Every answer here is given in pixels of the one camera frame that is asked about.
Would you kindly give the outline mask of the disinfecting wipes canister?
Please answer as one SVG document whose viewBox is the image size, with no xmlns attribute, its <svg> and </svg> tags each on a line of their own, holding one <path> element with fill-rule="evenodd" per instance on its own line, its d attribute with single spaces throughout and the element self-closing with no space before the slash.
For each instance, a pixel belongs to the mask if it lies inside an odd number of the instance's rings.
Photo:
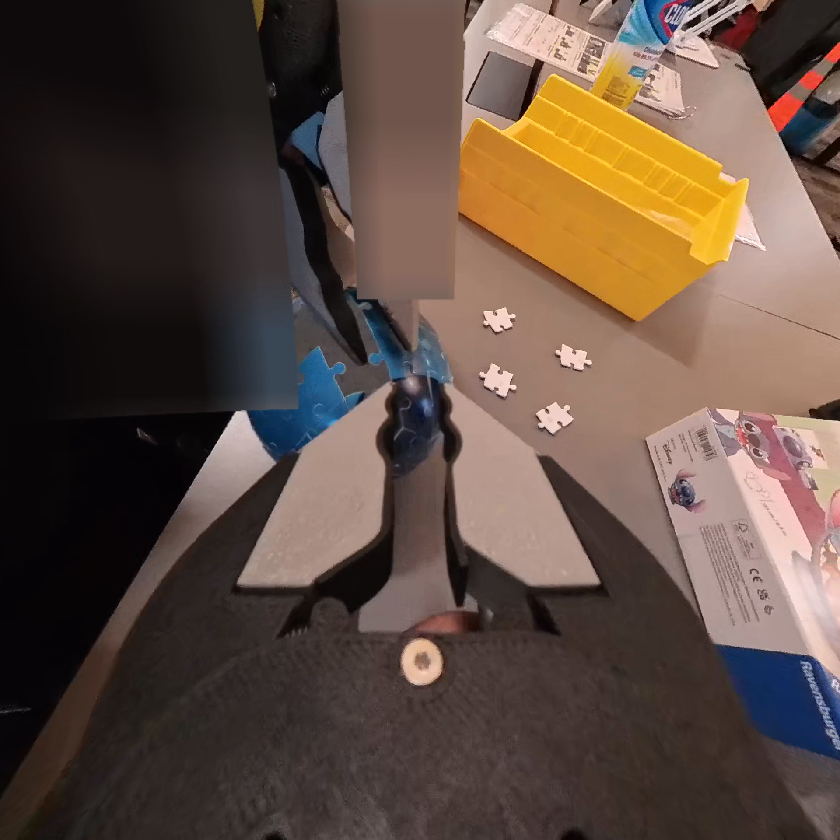
<svg viewBox="0 0 840 840">
<path fill-rule="evenodd" d="M 691 5 L 691 1 L 634 1 L 604 57 L 591 94 L 628 110 Z"/>
</svg>

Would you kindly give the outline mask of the dark rectangular table panel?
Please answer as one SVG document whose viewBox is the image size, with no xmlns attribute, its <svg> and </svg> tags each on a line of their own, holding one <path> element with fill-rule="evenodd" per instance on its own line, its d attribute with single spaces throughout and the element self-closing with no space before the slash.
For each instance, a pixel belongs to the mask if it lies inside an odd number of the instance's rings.
<svg viewBox="0 0 840 840">
<path fill-rule="evenodd" d="M 487 52 L 466 95 L 468 105 L 515 122 L 525 112 L 539 71 L 496 51 Z"/>
</svg>

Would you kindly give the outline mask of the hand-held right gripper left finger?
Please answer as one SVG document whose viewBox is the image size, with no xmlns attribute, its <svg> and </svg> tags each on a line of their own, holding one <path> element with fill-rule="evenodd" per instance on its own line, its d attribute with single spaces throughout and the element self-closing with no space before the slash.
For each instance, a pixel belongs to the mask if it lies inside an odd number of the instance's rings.
<svg viewBox="0 0 840 840">
<path fill-rule="evenodd" d="M 356 612 L 383 590 L 393 568 L 393 398 L 384 385 L 281 463 L 288 477 L 240 591 L 332 597 Z"/>
</svg>

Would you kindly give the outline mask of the white desk stand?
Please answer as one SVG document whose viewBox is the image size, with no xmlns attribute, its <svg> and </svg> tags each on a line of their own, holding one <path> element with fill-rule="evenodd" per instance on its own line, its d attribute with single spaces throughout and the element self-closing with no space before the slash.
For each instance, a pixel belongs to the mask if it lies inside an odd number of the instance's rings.
<svg viewBox="0 0 840 840">
<path fill-rule="evenodd" d="M 719 68 L 719 60 L 715 57 L 703 33 L 711 30 L 714 24 L 709 23 L 718 12 L 721 1 L 694 2 L 686 12 L 682 23 L 668 42 L 666 51 L 673 56 L 685 58 L 704 67 Z"/>
</svg>

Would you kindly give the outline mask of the blue puzzle ball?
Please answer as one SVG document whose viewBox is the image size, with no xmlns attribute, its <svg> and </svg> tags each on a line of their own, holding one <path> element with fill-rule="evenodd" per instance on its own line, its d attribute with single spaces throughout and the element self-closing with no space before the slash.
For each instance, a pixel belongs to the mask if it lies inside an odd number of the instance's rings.
<svg viewBox="0 0 840 840">
<path fill-rule="evenodd" d="M 406 476 L 441 438 L 440 390 L 453 381 L 448 358 L 425 317 L 419 319 L 418 345 L 408 351 L 378 304 L 358 302 L 353 291 L 346 299 L 360 324 L 369 360 L 353 361 L 320 316 L 294 297 L 298 406 L 250 411 L 248 420 L 266 452 L 280 460 L 298 452 L 383 386 L 394 385 L 393 473 Z"/>
</svg>

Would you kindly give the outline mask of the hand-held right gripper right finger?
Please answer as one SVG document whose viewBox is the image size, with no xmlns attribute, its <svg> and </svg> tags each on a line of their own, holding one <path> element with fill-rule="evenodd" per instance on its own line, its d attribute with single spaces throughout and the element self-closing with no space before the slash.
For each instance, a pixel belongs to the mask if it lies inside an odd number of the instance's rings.
<svg viewBox="0 0 840 840">
<path fill-rule="evenodd" d="M 511 606 L 601 586 L 531 446 L 449 385 L 444 437 L 447 535 L 467 594 L 480 606 Z"/>
</svg>

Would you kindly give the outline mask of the printed paper sheet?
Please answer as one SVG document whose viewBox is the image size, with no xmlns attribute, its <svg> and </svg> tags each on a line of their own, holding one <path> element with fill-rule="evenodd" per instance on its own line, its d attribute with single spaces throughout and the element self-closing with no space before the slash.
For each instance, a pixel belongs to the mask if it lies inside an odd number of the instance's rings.
<svg viewBox="0 0 840 840">
<path fill-rule="evenodd" d="M 697 111 L 684 103 L 680 74 L 659 63 L 648 72 L 634 101 L 672 120 L 688 119 Z"/>
<path fill-rule="evenodd" d="M 554 68 L 594 81 L 612 43 L 525 3 L 515 3 L 486 36 Z"/>
</svg>

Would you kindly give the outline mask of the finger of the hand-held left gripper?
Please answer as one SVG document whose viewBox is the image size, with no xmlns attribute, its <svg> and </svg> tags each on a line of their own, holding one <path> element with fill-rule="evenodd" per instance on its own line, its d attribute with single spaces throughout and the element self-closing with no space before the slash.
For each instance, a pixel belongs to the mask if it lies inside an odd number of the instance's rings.
<svg viewBox="0 0 840 840">
<path fill-rule="evenodd" d="M 343 350 L 359 365 L 369 354 L 360 325 L 345 293 L 340 273 L 329 255 L 327 221 L 319 204 L 321 191 L 299 151 L 287 153 L 287 178 L 302 225 L 302 247 L 314 282 L 294 283 L 297 294 L 321 318 Z"/>
<path fill-rule="evenodd" d="M 396 339 L 406 352 L 418 347 L 419 302 L 414 299 L 384 299 L 384 315 Z"/>
</svg>

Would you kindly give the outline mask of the yellow plastic bin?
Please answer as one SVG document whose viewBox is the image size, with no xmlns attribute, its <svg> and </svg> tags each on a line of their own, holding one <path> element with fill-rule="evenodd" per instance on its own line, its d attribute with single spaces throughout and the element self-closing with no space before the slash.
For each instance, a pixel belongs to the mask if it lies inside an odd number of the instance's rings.
<svg viewBox="0 0 840 840">
<path fill-rule="evenodd" d="M 636 322 L 728 261 L 749 180 L 553 75 L 524 115 L 472 122 L 458 210 Z"/>
</svg>

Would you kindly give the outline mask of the puzzle cardboard box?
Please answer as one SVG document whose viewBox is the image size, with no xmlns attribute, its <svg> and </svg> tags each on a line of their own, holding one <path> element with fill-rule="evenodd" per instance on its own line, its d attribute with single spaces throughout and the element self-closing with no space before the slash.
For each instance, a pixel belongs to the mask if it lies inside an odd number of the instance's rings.
<svg viewBox="0 0 840 840">
<path fill-rule="evenodd" d="M 756 728 L 838 760 L 839 423 L 705 407 L 646 446 Z"/>
</svg>

